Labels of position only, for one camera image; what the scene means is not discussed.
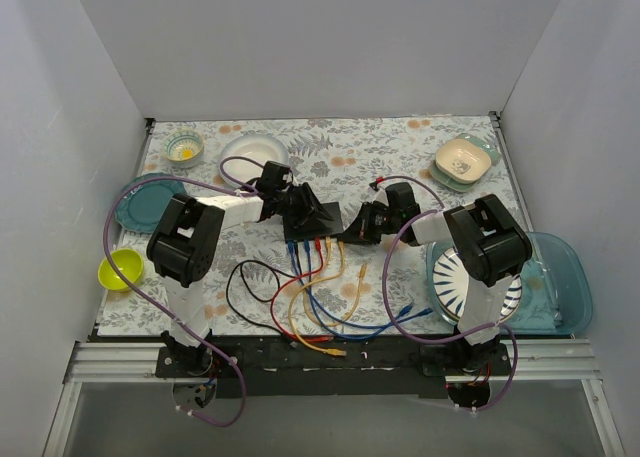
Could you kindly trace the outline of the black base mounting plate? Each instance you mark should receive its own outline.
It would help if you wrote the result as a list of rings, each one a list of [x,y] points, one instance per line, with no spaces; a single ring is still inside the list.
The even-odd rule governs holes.
[[[338,341],[345,357],[294,347],[275,336],[217,337],[213,344],[235,359],[251,397],[413,395],[448,397],[446,379],[470,381],[476,369],[456,368],[442,346],[424,346],[404,337],[369,342]]]

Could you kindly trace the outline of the transparent blue plastic tray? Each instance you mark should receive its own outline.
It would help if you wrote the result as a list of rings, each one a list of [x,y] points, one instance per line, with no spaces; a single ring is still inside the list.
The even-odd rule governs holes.
[[[583,267],[574,250],[562,239],[543,232],[527,234],[533,249],[520,273],[522,299],[505,323],[518,335],[569,336],[583,332],[591,322],[593,303]],[[439,316],[451,325],[435,298],[432,271],[449,241],[431,244],[427,250],[428,294]]]

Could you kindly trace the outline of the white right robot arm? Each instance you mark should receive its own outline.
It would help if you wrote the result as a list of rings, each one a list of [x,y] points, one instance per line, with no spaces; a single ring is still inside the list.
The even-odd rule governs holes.
[[[424,339],[394,327],[425,347],[435,347],[442,364],[464,374],[475,374],[498,355],[499,320],[504,297],[514,278],[532,257],[532,244],[503,202],[494,194],[470,204],[423,211],[405,182],[378,191],[361,205],[354,221],[339,235],[347,244],[377,245],[392,235],[418,247],[450,239],[468,275],[467,298],[453,334]]]

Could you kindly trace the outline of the white shallow bowl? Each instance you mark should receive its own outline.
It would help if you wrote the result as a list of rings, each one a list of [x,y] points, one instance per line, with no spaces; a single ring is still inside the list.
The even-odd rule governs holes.
[[[227,184],[233,187],[236,187],[237,184],[232,178],[247,182],[262,174],[261,167],[242,160],[242,157],[249,158],[261,165],[267,161],[289,164],[289,152],[285,145],[268,135],[245,135],[232,140],[222,149],[219,161],[222,162],[228,157],[233,157],[233,160],[224,164],[226,174],[220,173],[220,175]]]

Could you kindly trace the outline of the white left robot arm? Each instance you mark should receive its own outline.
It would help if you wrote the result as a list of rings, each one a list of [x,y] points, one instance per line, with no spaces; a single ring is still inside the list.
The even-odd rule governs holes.
[[[202,280],[213,263],[221,232],[275,215],[294,230],[316,230],[333,220],[310,185],[297,183],[287,165],[268,161],[260,176],[236,184],[236,191],[222,196],[173,195],[146,250],[162,278],[172,314],[171,329],[162,340],[171,358],[193,377],[205,375],[213,363],[211,350],[203,344],[211,328]]]

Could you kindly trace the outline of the lime green bowl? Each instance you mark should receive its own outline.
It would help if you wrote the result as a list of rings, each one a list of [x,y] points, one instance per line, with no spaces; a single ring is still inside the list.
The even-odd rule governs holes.
[[[111,257],[117,270],[129,281],[137,284],[142,280],[144,276],[144,260],[137,251],[122,248],[112,252]],[[98,281],[108,291],[126,292],[130,289],[107,258],[104,258],[99,266]]]

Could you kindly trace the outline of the blue striped round plate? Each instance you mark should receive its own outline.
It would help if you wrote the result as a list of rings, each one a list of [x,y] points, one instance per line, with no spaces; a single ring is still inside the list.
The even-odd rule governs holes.
[[[462,316],[469,276],[454,247],[446,249],[435,261],[432,271],[435,298],[444,314],[457,322]],[[520,306],[523,287],[519,276],[515,277],[506,291],[500,321],[511,318]]]

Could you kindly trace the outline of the small patterned bowl yellow centre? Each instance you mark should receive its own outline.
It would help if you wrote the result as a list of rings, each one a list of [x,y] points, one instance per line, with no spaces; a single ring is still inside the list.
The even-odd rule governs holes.
[[[163,142],[163,157],[174,167],[191,168],[203,158],[204,138],[196,131],[183,129],[169,135]]]

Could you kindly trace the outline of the floral patterned tablecloth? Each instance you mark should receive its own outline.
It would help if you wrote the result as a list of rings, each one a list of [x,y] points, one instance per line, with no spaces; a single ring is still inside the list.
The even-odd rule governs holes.
[[[467,134],[499,146],[487,117],[417,116],[369,119],[294,119],[222,122],[158,122],[151,131],[142,160],[144,173],[168,173],[166,140],[177,132],[193,132],[205,144],[202,161],[183,171],[186,190],[208,194],[225,174],[238,175],[239,163],[220,163],[224,147],[240,137],[266,135],[287,149],[295,175],[324,202],[338,202],[344,223],[372,198],[370,183],[394,182],[408,176],[422,209],[457,206],[493,194],[517,219],[523,211],[504,162],[493,165],[466,194],[441,186],[431,171],[436,151],[449,140]],[[366,334],[387,322],[389,312],[411,308],[405,327],[412,333],[439,333],[448,325],[431,305],[427,290],[426,249],[395,242],[391,237],[372,247],[326,242],[321,252],[300,252],[305,269],[314,271],[311,296],[323,322],[339,318],[342,334]],[[291,257],[281,221],[272,218],[225,231],[211,271],[204,281],[204,313],[218,335],[272,335],[278,327],[305,336],[323,331],[312,319],[314,309],[298,283],[275,277],[290,272]]]

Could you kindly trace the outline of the aluminium frame rail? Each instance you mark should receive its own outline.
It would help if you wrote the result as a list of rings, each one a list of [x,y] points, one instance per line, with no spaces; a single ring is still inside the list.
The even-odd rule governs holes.
[[[584,339],[523,339],[476,388],[401,338],[345,359],[276,338],[226,338],[249,390],[226,429],[189,415],[201,378],[149,341],[76,345],[48,456],[621,456],[599,366]]]

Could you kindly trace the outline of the black network switch box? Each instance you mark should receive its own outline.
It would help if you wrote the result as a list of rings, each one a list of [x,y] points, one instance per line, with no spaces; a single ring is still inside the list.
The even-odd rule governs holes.
[[[335,237],[344,231],[340,205],[338,202],[322,204],[323,211],[314,212],[304,222],[285,216],[283,221],[284,240],[286,242],[311,241],[316,238]]]

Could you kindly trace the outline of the teal scalloped plate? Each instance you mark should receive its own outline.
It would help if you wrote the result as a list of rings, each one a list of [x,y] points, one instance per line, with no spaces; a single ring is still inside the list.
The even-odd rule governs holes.
[[[142,175],[130,182],[133,189],[119,202],[115,220],[127,231],[152,234],[174,194],[186,192],[181,181],[166,173]]]

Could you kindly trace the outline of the cream square bowl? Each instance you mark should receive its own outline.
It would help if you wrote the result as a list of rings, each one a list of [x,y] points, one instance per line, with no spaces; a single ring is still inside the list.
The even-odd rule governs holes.
[[[452,139],[441,146],[435,163],[445,175],[463,184],[478,181],[492,166],[487,152],[464,139]]]

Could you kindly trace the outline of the yellow ethernet cable end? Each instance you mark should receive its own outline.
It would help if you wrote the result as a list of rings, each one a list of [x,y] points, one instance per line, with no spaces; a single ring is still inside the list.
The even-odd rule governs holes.
[[[337,317],[332,317],[331,320],[332,322],[328,324],[328,327],[336,327],[341,323],[347,323],[350,321],[350,318],[352,317],[352,315],[355,313],[356,309],[359,306],[360,303],[360,299],[361,299],[361,295],[362,295],[362,287],[364,284],[364,279],[366,277],[366,273],[367,273],[367,268],[368,268],[368,264],[367,263],[363,263],[360,271],[359,271],[359,277],[358,277],[358,285],[357,285],[357,290],[356,290],[356,294],[355,294],[355,300],[353,302],[353,305],[351,307],[351,309],[342,317],[337,318]],[[319,325],[320,324],[320,320],[318,317],[315,316],[313,309],[314,309],[314,303],[312,302],[311,297],[308,297],[308,300],[304,303],[304,309],[305,309],[305,313],[307,315],[307,317],[314,322],[315,324]]]

